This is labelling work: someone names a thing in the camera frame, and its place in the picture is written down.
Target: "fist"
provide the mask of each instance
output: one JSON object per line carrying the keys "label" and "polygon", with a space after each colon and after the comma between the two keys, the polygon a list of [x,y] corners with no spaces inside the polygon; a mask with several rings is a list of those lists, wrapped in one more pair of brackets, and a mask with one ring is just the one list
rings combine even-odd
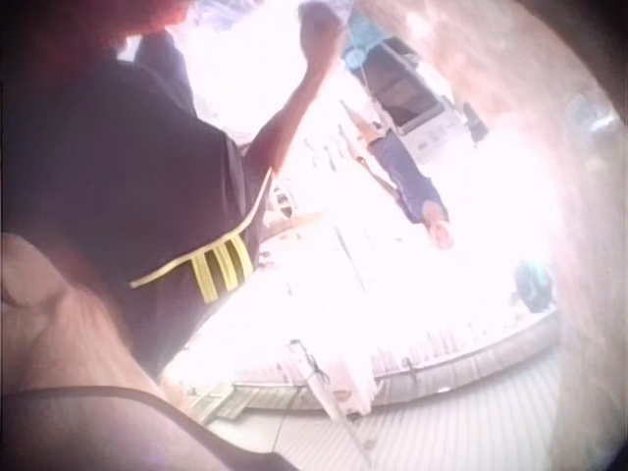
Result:
{"label": "fist", "polygon": [[345,30],[336,14],[323,3],[306,3],[299,8],[301,48],[312,72],[328,73],[338,63],[344,47]]}

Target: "dark shirt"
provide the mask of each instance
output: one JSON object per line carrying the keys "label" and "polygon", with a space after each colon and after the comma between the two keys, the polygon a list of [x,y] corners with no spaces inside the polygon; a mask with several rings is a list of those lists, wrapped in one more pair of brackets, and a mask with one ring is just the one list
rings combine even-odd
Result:
{"label": "dark shirt", "polygon": [[224,299],[256,264],[269,169],[136,64],[101,64],[3,118],[3,231],[44,253],[50,234],[62,240],[106,287],[133,355],[157,376],[220,302],[208,301],[203,266]]}
{"label": "dark shirt", "polygon": [[424,222],[423,204],[426,201],[438,203],[448,217],[432,180],[421,174],[403,142],[394,132],[389,131],[386,136],[371,142],[370,148],[396,186],[400,196],[398,204],[412,224]]}

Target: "yellow stripe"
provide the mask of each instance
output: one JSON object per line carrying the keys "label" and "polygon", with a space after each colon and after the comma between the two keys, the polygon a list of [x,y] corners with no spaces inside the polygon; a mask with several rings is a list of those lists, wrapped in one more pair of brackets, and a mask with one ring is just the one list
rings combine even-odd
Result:
{"label": "yellow stripe", "polygon": [[194,275],[198,282],[200,292],[203,294],[203,300],[210,303],[218,300],[218,292],[212,280],[212,274],[209,271],[209,265],[205,256],[195,256],[191,259]]}
{"label": "yellow stripe", "polygon": [[253,273],[253,264],[251,263],[251,257],[248,256],[248,250],[246,249],[246,245],[244,245],[244,241],[239,235],[236,235],[234,238],[232,238],[232,244],[234,245],[235,251],[239,256],[239,261],[242,265],[244,278],[247,279],[251,276],[251,273]]}
{"label": "yellow stripe", "polygon": [[161,268],[158,268],[152,273],[149,273],[145,277],[138,278],[137,280],[132,281],[131,288],[139,288],[142,285],[146,285],[147,283],[154,282],[158,278],[163,277],[168,272],[177,268],[179,265],[187,262],[188,260],[191,260],[192,257],[199,254],[207,253],[208,251],[214,249],[216,246],[220,245],[221,243],[225,243],[227,240],[233,238],[234,236],[239,235],[239,233],[244,231],[244,229],[246,229],[248,225],[251,224],[251,221],[255,217],[255,213],[257,212],[257,209],[260,205],[260,202],[262,200],[262,195],[264,194],[264,189],[266,188],[266,185],[268,184],[268,180],[270,177],[271,177],[271,170],[269,169],[268,172],[266,173],[266,177],[264,177],[264,182],[262,183],[260,187],[259,194],[257,195],[257,199],[255,200],[253,207],[251,208],[249,213],[246,215],[246,217],[242,220],[242,222],[239,223],[235,228],[233,228],[228,233],[222,235],[221,237],[217,238],[213,242],[203,245],[202,247],[199,247],[196,250],[193,250],[185,255],[182,255],[181,257],[177,257],[174,260],[171,260],[166,265],[162,266]]}
{"label": "yellow stripe", "polygon": [[229,251],[224,245],[219,245],[214,248],[214,253],[218,259],[218,265],[223,272],[223,279],[225,280],[225,287],[227,291],[231,291],[237,288],[237,273],[234,268],[234,262],[229,255]]}

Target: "corrugated roof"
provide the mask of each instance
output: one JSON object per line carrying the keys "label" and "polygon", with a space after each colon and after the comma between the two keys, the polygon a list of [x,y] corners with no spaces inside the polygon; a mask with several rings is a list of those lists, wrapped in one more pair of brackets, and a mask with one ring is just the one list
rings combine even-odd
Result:
{"label": "corrugated roof", "polygon": [[[461,390],[375,411],[355,423],[377,470],[534,471],[545,468],[559,383],[556,349]],[[236,445],[269,451],[282,415],[246,411],[210,430]],[[290,415],[277,451],[304,471],[367,469],[341,424]]]}

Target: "blue shirt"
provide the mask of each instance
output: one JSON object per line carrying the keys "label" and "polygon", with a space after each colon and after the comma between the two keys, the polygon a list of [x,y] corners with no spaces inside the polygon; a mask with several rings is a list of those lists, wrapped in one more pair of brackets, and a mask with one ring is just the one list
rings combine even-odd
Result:
{"label": "blue shirt", "polygon": [[400,206],[412,224],[423,223],[423,204],[426,201],[438,203],[445,211],[441,196],[412,160],[401,139],[392,131],[371,143],[371,152],[380,166],[389,174],[397,188]]}

